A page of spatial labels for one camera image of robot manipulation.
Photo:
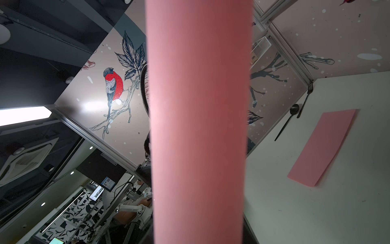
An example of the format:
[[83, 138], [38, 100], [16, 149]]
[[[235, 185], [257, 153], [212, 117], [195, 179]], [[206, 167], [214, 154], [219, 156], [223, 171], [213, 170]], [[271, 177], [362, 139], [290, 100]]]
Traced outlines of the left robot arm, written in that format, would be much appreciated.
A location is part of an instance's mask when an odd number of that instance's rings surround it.
[[150, 109], [149, 109], [149, 66], [146, 63], [141, 70], [140, 77], [140, 94], [142, 99], [142, 104], [144, 106], [146, 121], [144, 122], [144, 152], [145, 152], [145, 161], [139, 166], [138, 171], [140, 177], [143, 181], [152, 186], [152, 163], [151, 163], [151, 134], [150, 134]]

